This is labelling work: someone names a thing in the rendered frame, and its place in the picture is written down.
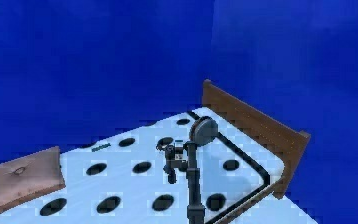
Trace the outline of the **pinkish brown pillow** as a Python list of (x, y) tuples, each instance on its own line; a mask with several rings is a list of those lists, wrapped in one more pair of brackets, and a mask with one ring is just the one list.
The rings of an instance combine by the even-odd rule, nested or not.
[(1, 163), (0, 214), (64, 187), (58, 146)]

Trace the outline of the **grey round disc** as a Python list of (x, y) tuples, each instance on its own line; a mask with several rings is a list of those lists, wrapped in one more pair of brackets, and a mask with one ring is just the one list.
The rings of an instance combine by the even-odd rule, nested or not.
[(191, 126), (189, 139), (198, 146), (204, 146), (212, 142), (218, 133), (217, 122), (211, 117), (203, 116)]

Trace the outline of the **small dark teal flat thing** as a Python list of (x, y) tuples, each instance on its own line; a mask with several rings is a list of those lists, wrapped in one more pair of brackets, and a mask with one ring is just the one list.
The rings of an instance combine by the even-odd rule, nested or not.
[(92, 151), (92, 152), (97, 152), (97, 151), (100, 151), (100, 150), (102, 150), (102, 149), (108, 148), (108, 147), (110, 147), (110, 146), (111, 146), (110, 143), (106, 143), (106, 144), (99, 145), (99, 146), (97, 146), (97, 147), (92, 148), (91, 151)]

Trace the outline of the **brown bed with spotted cover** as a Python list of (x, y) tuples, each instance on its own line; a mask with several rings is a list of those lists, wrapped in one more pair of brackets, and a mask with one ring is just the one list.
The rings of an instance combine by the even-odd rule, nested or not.
[(209, 80), (200, 104), (186, 112), (60, 151), (65, 187), (1, 213), (0, 224), (189, 224), (186, 170), (175, 169), (170, 184), (156, 146), (191, 141), (191, 126), (203, 116), (219, 131), (196, 151), (205, 224), (317, 224), (285, 195), (309, 134)]

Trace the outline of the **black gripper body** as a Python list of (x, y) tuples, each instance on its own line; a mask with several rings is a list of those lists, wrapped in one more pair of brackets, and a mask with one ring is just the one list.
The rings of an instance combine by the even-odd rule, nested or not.
[(168, 145), (164, 149), (166, 164), (164, 166), (165, 171), (172, 171), (175, 169), (175, 147)]

